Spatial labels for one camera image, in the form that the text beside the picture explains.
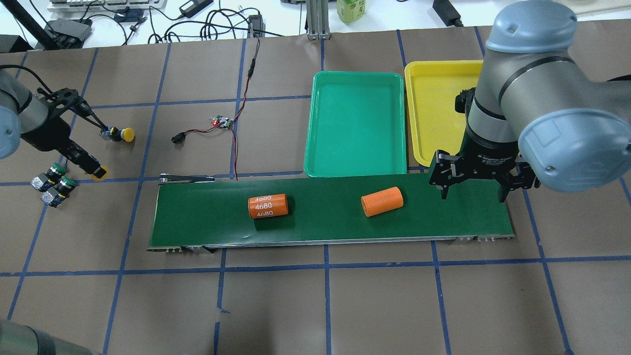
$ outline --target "green cap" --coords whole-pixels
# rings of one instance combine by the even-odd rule
[[[59,174],[65,174],[67,171],[66,168],[57,163],[52,163],[52,168],[55,169]]]
[[[63,181],[64,184],[66,184],[67,186],[72,186],[74,188],[77,187],[77,183],[74,180],[72,180],[70,177],[62,176],[61,181]]]

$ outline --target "tiled table surface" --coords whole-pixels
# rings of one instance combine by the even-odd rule
[[[631,73],[631,20],[581,22],[570,53],[592,80]],[[304,178],[313,75],[482,59],[489,28],[265,38],[239,120],[242,179]],[[133,144],[87,123],[72,139],[109,167],[42,208],[28,181],[57,153],[21,144],[0,162],[0,311],[108,354],[628,354],[631,174],[603,188],[518,191],[517,238],[496,243],[386,243],[145,251],[156,177],[231,179],[232,137],[170,137],[233,116],[253,40],[138,45],[0,56],[53,89],[76,88]],[[19,79],[36,89],[26,73]],[[410,173],[421,168],[410,154]]]

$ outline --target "keyboard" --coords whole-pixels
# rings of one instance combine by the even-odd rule
[[[93,0],[50,0],[48,11],[52,13],[83,13]],[[149,6],[162,9],[167,0],[102,0],[102,4],[112,11],[122,10],[126,7],[130,9],[148,9]],[[93,3],[88,13],[101,13],[105,10],[98,4]]]

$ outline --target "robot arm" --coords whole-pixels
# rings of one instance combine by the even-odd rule
[[[21,68],[33,74],[44,87],[38,89],[42,97],[33,95],[18,80],[2,70],[3,68]],[[93,179],[104,179],[107,170],[96,158],[70,139],[70,126],[61,119],[61,115],[68,110],[99,127],[103,139],[134,139],[131,128],[119,130],[104,125],[76,90],[64,88],[53,92],[28,68],[0,66],[0,159],[15,152],[22,138],[42,152],[57,150]]]
[[[587,79],[567,53],[576,21],[567,7],[542,0],[498,14],[478,86],[456,100],[467,120],[461,150],[437,151],[430,168],[443,198],[472,178],[497,180],[503,201],[540,182],[584,191],[629,170],[631,81]]]

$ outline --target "black pole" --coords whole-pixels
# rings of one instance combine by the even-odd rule
[[[60,49],[35,19],[18,3],[17,0],[0,0],[4,7],[37,39],[44,49]]]

